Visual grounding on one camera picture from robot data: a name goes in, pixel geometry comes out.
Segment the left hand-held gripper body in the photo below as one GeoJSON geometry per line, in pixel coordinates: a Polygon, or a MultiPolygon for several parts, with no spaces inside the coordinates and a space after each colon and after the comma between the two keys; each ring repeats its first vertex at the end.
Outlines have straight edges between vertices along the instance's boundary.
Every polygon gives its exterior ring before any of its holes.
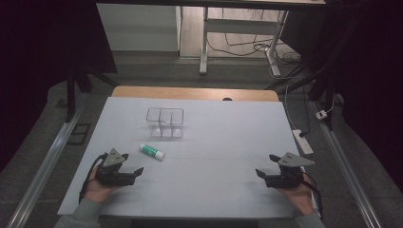
{"type": "Polygon", "coordinates": [[[105,186],[128,186],[133,185],[136,178],[132,173],[121,173],[125,159],[115,149],[112,148],[109,153],[106,153],[102,158],[102,162],[98,165],[95,179],[105,186]]]}

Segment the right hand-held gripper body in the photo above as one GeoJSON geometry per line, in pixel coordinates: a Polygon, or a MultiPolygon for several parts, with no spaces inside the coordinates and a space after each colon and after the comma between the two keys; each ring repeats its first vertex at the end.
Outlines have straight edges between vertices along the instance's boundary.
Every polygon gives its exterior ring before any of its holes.
{"type": "Polygon", "coordinates": [[[306,184],[304,180],[302,166],[311,166],[315,163],[299,155],[287,152],[280,157],[277,162],[279,167],[278,175],[266,175],[265,182],[267,187],[290,189],[306,184]]]}

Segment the person's left hand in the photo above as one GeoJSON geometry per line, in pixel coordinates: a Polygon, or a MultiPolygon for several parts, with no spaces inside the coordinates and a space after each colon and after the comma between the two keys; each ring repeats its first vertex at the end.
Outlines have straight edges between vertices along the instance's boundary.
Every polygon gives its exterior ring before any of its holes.
{"type": "Polygon", "coordinates": [[[98,203],[103,203],[109,195],[115,190],[119,189],[119,186],[105,186],[100,184],[96,179],[96,168],[94,168],[89,176],[89,180],[86,184],[86,190],[84,193],[84,199],[93,200],[98,203]]]}

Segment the person's right hand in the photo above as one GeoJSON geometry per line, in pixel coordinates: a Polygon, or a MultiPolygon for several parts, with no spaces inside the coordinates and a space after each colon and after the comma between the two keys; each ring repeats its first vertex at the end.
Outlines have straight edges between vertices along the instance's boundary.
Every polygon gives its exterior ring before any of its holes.
{"type": "Polygon", "coordinates": [[[278,191],[289,200],[291,205],[302,216],[308,216],[315,212],[312,200],[312,191],[303,183],[290,189],[278,188],[278,191]]]}

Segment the green and white glue stick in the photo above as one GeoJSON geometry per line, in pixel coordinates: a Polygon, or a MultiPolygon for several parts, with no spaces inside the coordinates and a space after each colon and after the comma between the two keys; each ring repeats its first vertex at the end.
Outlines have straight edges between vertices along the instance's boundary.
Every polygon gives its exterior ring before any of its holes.
{"type": "Polygon", "coordinates": [[[164,152],[144,143],[140,145],[140,150],[146,155],[151,156],[159,161],[162,161],[165,156],[164,152]]]}

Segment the white power strip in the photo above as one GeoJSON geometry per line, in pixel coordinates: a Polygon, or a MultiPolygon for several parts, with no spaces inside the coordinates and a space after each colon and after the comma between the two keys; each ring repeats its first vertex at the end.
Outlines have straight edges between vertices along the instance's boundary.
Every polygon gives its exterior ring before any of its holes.
{"type": "Polygon", "coordinates": [[[314,153],[311,145],[308,143],[308,141],[305,138],[305,134],[299,130],[299,129],[295,129],[292,131],[294,138],[297,142],[297,144],[299,145],[302,153],[304,155],[312,155],[314,153]]]}

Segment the clear plastic organizer box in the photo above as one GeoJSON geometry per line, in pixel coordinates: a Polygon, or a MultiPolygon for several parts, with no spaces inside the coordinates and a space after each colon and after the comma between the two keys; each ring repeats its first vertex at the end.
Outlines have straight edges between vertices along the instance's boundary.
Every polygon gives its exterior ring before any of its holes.
{"type": "Polygon", "coordinates": [[[147,110],[146,121],[152,137],[181,138],[183,136],[182,108],[150,107],[147,110]]]}

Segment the white board table cover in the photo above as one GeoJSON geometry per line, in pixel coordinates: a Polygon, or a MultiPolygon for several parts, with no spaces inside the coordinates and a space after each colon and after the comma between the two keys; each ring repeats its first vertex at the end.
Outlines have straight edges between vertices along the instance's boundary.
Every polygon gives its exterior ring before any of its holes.
{"type": "Polygon", "coordinates": [[[107,216],[152,219],[285,219],[297,211],[256,170],[276,175],[269,159],[296,153],[292,130],[280,102],[107,99],[77,172],[59,209],[72,213],[87,172],[101,154],[115,148],[128,154],[122,169],[144,171],[131,186],[115,191],[107,216]],[[182,108],[181,138],[152,137],[150,107],[182,108]],[[140,150],[144,143],[162,152],[159,161],[140,150]]]}

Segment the black metal stand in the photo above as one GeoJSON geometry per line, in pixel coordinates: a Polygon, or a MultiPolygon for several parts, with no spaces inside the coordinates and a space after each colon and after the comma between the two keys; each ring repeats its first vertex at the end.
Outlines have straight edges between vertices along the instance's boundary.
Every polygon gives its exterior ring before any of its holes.
{"type": "Polygon", "coordinates": [[[67,123],[72,121],[78,106],[75,98],[75,86],[78,86],[81,92],[89,93],[93,88],[92,82],[89,80],[90,75],[95,76],[109,86],[116,87],[119,85],[104,73],[90,65],[73,64],[67,74],[67,123]]]}

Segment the dark curtain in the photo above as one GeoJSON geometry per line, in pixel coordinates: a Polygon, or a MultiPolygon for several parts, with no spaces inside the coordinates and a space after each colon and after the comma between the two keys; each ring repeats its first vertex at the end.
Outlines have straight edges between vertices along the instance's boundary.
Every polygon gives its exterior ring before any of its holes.
{"type": "Polygon", "coordinates": [[[317,71],[342,32],[360,19],[334,68],[317,78],[310,97],[318,99],[332,85],[343,98],[345,122],[403,192],[403,0],[325,1],[331,10],[291,10],[281,40],[317,71]]]}
{"type": "Polygon", "coordinates": [[[80,66],[117,71],[97,0],[0,0],[0,171],[80,66]]]}

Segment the white cabinet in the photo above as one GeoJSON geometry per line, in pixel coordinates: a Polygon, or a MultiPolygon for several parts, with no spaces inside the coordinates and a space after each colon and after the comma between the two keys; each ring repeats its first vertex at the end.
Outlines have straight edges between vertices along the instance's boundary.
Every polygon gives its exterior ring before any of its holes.
{"type": "Polygon", "coordinates": [[[112,50],[180,50],[180,7],[98,3],[97,8],[112,50]]]}

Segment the black floor frame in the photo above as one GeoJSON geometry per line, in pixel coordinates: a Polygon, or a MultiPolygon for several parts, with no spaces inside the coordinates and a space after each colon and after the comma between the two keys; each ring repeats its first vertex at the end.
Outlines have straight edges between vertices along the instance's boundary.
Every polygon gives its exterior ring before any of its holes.
{"type": "Polygon", "coordinates": [[[88,136],[90,127],[90,123],[77,123],[74,126],[67,143],[70,145],[83,145],[88,136]]]}

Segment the aluminium floor rail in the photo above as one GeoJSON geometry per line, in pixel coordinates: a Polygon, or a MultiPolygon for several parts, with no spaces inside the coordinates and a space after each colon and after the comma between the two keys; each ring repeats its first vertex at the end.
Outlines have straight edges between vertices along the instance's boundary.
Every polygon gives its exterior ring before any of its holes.
{"type": "Polygon", "coordinates": [[[370,202],[368,195],[363,189],[355,171],[345,155],[345,151],[340,144],[336,133],[331,130],[328,125],[315,117],[315,122],[318,124],[326,142],[328,143],[332,154],[336,160],[339,170],[346,181],[350,194],[355,200],[355,205],[359,210],[367,228],[383,228],[381,221],[370,202]]]}
{"type": "Polygon", "coordinates": [[[47,152],[43,162],[39,166],[35,176],[29,184],[27,191],[19,202],[16,210],[10,218],[6,228],[24,228],[29,216],[42,194],[43,189],[48,182],[56,163],[58,162],[67,140],[71,135],[73,128],[77,124],[86,105],[89,95],[82,93],[76,100],[76,111],[70,120],[64,123],[47,152]]]}

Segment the white desk frame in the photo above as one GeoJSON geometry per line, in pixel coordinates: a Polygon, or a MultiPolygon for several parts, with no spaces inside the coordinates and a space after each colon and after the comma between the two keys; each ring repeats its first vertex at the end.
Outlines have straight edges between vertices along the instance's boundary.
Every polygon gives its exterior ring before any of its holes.
{"type": "Polygon", "coordinates": [[[221,18],[210,18],[209,8],[203,7],[200,75],[205,75],[207,72],[208,34],[232,33],[271,36],[271,43],[269,47],[263,49],[263,52],[269,63],[270,73],[275,77],[279,77],[280,71],[275,58],[275,52],[287,14],[287,10],[280,10],[276,21],[227,19],[224,16],[221,18]]]}

